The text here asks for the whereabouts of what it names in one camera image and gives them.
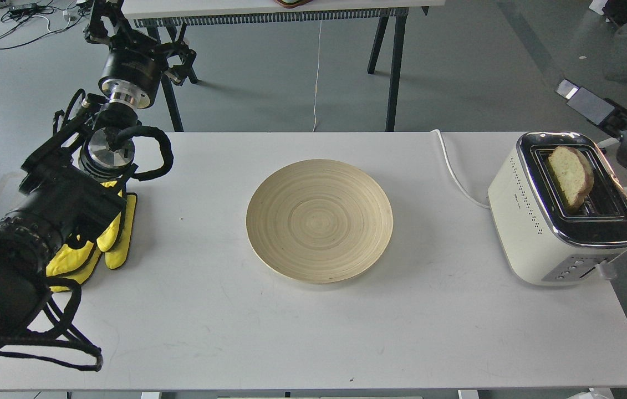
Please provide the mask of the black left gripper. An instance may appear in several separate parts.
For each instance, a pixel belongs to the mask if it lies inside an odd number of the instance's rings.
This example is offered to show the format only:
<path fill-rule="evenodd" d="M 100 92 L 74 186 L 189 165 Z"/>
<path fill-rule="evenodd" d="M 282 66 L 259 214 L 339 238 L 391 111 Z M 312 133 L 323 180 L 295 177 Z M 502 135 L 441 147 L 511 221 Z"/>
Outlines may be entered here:
<path fill-rule="evenodd" d="M 109 54 L 99 88 L 110 102 L 121 102 L 133 109 L 153 105 L 163 81 L 197 84 L 194 71 L 197 53 L 185 38 L 186 25 L 169 26 L 171 42 L 156 38 L 157 28 L 148 33 L 136 30 L 121 11 L 123 1 L 93 1 L 90 20 L 84 30 L 88 43 L 104 44 Z"/>

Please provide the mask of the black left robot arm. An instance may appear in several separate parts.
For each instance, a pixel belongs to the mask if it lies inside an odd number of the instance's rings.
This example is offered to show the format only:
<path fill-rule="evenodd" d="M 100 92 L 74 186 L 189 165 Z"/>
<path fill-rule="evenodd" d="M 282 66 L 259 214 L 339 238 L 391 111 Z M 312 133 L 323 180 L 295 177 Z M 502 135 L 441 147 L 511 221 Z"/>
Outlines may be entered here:
<path fill-rule="evenodd" d="M 35 359 L 79 371 L 100 371 L 101 348 L 74 325 L 81 287 L 50 276 L 60 249 L 80 249 L 128 209 L 130 179 L 155 180 L 170 172 L 174 155 L 161 129 L 145 126 L 137 111 L 166 92 L 171 120 L 182 130 L 172 86 L 197 82 L 186 22 L 167 25 L 162 43 L 156 26 L 133 29 L 122 1 L 95 1 L 85 40 L 109 54 L 99 94 L 79 90 L 72 107 L 55 115 L 52 136 L 26 158 L 19 191 L 26 197 L 0 220 L 0 356 Z"/>

